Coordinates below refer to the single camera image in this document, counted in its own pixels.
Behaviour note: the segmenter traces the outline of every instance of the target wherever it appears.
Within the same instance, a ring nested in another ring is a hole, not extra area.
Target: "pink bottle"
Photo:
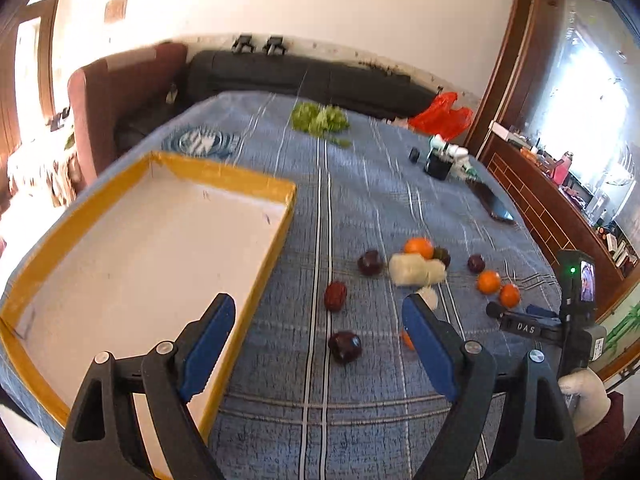
[[[560,159],[561,164],[556,167],[552,177],[552,180],[556,184],[558,184],[558,186],[562,186],[562,183],[566,179],[566,176],[569,174],[569,168],[571,167],[571,163],[573,160],[574,154],[571,152],[566,152]]]

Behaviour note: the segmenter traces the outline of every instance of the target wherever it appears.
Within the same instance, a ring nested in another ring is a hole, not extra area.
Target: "tablecloth emblem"
[[[210,126],[183,126],[164,140],[162,148],[187,156],[225,160],[235,152],[239,143],[240,136],[226,134]]]

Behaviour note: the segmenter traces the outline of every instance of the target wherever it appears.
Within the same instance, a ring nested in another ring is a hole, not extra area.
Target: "orange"
[[[420,254],[425,260],[433,258],[433,244],[427,238],[409,238],[404,244],[405,253]]]
[[[508,283],[500,291],[500,303],[507,308],[513,308],[520,303],[520,290],[517,286]]]
[[[478,290],[483,294],[495,294],[500,290],[500,274],[495,270],[483,270],[476,281]]]
[[[407,346],[409,350],[413,350],[415,352],[414,344],[411,342],[411,338],[409,338],[409,335],[406,332],[406,330],[402,330],[402,341],[404,342],[404,344]]]

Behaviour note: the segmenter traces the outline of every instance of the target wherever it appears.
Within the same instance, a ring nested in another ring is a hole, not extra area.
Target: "camera screen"
[[[595,275],[593,264],[580,262],[580,278],[582,279],[582,289],[580,299],[582,301],[595,301]]]

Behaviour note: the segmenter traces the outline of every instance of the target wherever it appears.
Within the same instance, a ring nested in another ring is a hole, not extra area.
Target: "smartphone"
[[[471,191],[474,192],[474,195],[480,199],[480,203],[489,213],[491,218],[498,222],[505,222],[507,224],[515,223],[515,220],[511,213],[509,213],[509,210],[501,200],[494,195],[494,192],[491,191],[487,184],[483,184],[477,180],[467,180],[466,184],[471,188]]]

